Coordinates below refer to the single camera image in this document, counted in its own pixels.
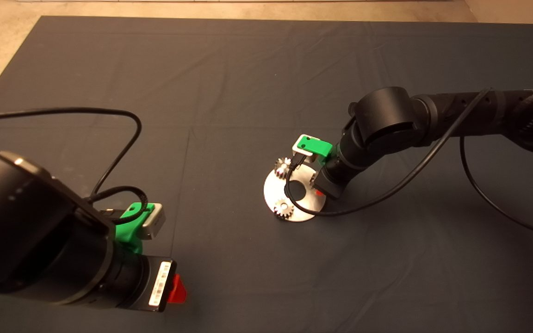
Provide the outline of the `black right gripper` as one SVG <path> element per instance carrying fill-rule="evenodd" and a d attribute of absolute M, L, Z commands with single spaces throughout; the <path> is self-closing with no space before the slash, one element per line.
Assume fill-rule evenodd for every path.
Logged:
<path fill-rule="evenodd" d="M 327 168 L 321 168 L 315 176 L 315 194 L 320 197 L 339 199 L 350 181 L 351 174 L 347 177 L 344 174 L 334 174 Z"/>

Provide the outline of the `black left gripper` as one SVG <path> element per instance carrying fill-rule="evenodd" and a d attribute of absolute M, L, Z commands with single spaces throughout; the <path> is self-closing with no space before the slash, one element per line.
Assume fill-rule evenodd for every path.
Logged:
<path fill-rule="evenodd" d="M 142 256 L 143 274 L 135 293 L 135 310 L 161 313 L 167 304 L 184 304 L 186 287 L 169 257 Z"/>

